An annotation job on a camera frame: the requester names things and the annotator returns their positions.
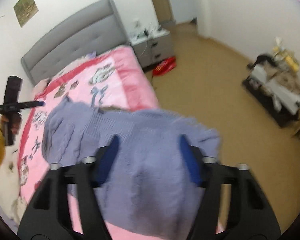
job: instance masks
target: metal bolt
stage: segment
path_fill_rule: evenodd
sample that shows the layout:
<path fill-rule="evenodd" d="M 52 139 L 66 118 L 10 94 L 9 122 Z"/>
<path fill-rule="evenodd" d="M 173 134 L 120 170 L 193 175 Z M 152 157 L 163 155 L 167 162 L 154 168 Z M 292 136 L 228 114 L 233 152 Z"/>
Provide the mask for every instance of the metal bolt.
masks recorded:
<path fill-rule="evenodd" d="M 249 170 L 249 165 L 247 165 L 245 163 L 239 163 L 237 165 L 237 167 L 240 171 L 248 171 Z"/>
<path fill-rule="evenodd" d="M 217 163 L 217 159 L 214 157 L 203 157 L 202 160 L 204 163 L 211 163 L 211 164 Z"/>
<path fill-rule="evenodd" d="M 58 169 L 60 169 L 60 164 L 59 163 L 51 163 L 50 164 L 50 169 L 51 170 L 58 170 Z"/>
<path fill-rule="evenodd" d="M 82 159 L 82 163 L 87 164 L 87 163 L 94 163 L 96 161 L 95 157 L 85 157 Z"/>

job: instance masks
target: gray upholstered headboard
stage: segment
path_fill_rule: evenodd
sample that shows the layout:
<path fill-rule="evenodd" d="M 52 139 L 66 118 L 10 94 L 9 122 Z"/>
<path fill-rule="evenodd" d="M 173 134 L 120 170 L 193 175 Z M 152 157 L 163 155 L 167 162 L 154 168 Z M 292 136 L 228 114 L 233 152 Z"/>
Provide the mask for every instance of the gray upholstered headboard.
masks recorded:
<path fill-rule="evenodd" d="M 31 82 L 53 77 L 75 59 L 128 44 L 113 0 L 100 0 L 76 12 L 44 35 L 21 59 Z"/>

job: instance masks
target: floor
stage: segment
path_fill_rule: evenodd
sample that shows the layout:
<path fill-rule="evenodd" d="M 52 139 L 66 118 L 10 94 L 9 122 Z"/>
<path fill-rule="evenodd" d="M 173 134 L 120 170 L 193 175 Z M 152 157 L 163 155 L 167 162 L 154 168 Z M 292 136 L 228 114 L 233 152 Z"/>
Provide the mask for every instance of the floor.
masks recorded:
<path fill-rule="evenodd" d="M 221 162 L 249 164 L 285 231 L 300 212 L 300 140 L 291 137 L 292 127 L 280 129 L 241 86 L 248 59 L 198 37 L 194 25 L 176 25 L 171 33 L 177 67 L 153 78 L 161 107 L 216 128 Z M 226 212 L 223 205 L 224 224 Z"/>

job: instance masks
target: brown cloth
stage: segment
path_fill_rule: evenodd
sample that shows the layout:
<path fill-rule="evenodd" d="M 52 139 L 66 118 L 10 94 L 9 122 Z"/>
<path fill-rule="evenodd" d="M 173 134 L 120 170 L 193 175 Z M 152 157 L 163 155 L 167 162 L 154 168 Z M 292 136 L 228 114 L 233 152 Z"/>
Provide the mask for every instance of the brown cloth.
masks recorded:
<path fill-rule="evenodd" d="M 295 72 L 282 70 L 278 67 L 272 67 L 268 63 L 264 64 L 263 69 L 267 73 L 268 80 L 274 78 L 279 85 L 282 85 L 289 91 L 300 95 L 300 80 Z"/>

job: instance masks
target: pink bedspread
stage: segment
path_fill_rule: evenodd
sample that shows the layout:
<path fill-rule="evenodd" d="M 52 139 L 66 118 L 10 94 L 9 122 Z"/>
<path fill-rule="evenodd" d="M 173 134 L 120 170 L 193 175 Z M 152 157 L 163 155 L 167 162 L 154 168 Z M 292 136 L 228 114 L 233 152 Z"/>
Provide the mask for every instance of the pink bedspread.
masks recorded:
<path fill-rule="evenodd" d="M 158 108 L 155 93 L 146 79 L 131 47 L 120 46 L 51 81 L 35 100 L 45 101 L 44 107 L 31 110 L 19 146 L 21 196 L 31 200 L 44 177 L 48 163 L 41 154 L 44 122 L 61 99 L 68 94 L 74 101 L 89 105 L 116 106 L 130 111 Z M 73 228 L 82 233 L 77 201 L 69 195 Z M 157 239 L 141 236 L 107 223 L 114 240 Z"/>

